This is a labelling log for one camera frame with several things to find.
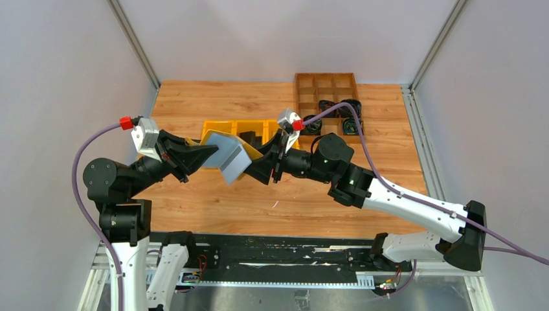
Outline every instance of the red connector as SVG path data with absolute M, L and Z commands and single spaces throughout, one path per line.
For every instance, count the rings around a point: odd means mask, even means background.
M 305 128 L 305 126 L 303 125 L 303 119 L 297 120 L 294 123 L 292 123 L 292 128 L 294 131 L 303 130 Z
M 131 121 L 131 117 L 130 116 L 126 116 L 126 117 L 122 117 L 120 118 L 120 127 L 123 129 L 123 130 L 130 130 L 133 128 L 133 123 Z

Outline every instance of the yellow tray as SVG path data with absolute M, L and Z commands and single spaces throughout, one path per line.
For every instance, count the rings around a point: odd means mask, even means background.
M 216 130 L 239 136 L 242 132 L 254 131 L 256 135 L 262 136 L 261 144 L 269 142 L 280 127 L 276 120 L 207 120 L 202 126 L 202 138 L 208 130 Z M 293 148 L 299 149 L 296 141 Z

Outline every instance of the robotic arm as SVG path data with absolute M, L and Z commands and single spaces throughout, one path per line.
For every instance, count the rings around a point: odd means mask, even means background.
M 291 148 L 299 132 L 289 130 L 287 125 L 297 118 L 291 111 L 283 113 L 279 118 L 282 129 L 259 147 L 262 157 L 252 160 L 244 173 L 265 185 L 271 178 L 277 183 L 283 173 L 330 184 L 328 195 L 342 205 L 394 214 L 428 229 L 411 235 L 378 234 L 370 250 L 370 258 L 378 266 L 394 266 L 413 259 L 444 260 L 464 270 L 480 270 L 485 233 L 455 215 L 486 225 L 485 208 L 481 203 L 442 202 L 386 181 L 400 195 L 388 191 L 371 170 L 351 163 L 353 148 L 333 133 L 322 136 L 312 153 Z M 122 277 L 125 310 L 169 310 L 179 272 L 184 266 L 196 266 L 196 243 L 192 234 L 186 231 L 168 234 L 162 243 L 164 251 L 157 274 L 146 290 L 145 258 L 151 201 L 132 197 L 169 174 L 186 183 L 188 176 L 216 153 L 218 147 L 199 146 L 191 139 L 159 131 L 154 121 L 144 118 L 127 119 L 122 128 L 133 128 L 131 135 L 135 146 L 145 156 L 130 166 L 105 158 L 91 161 L 83 176 L 87 196 L 95 202 L 100 213 L 99 226 L 119 256 L 122 275 L 116 274 L 109 256 L 111 284 L 116 284 L 117 278 Z M 454 214 L 448 215 L 403 198 L 404 192 L 444 206 Z M 118 299 L 117 287 L 112 286 L 113 310 L 118 310 Z

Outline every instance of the wooden table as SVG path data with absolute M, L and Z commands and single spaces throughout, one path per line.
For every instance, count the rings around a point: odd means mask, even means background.
M 358 94 L 366 142 L 380 173 L 425 194 L 400 87 L 360 84 Z M 292 83 L 166 81 L 152 117 L 174 135 L 200 138 L 204 120 L 275 119 L 293 101 Z M 361 147 L 352 147 L 353 163 L 369 167 Z M 227 186 L 211 169 L 189 180 L 179 183 L 170 176 L 138 195 L 153 201 L 153 230 L 349 238 L 422 230 L 389 214 L 339 205 L 327 195 L 329 185 L 289 174 L 268 186 L 250 176 Z

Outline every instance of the light blue object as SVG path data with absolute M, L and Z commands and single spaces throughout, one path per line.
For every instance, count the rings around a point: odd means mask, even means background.
M 217 146 L 219 150 L 212 154 L 202 167 L 219 168 L 227 185 L 235 181 L 252 164 L 252 159 L 236 137 L 213 133 L 205 144 Z

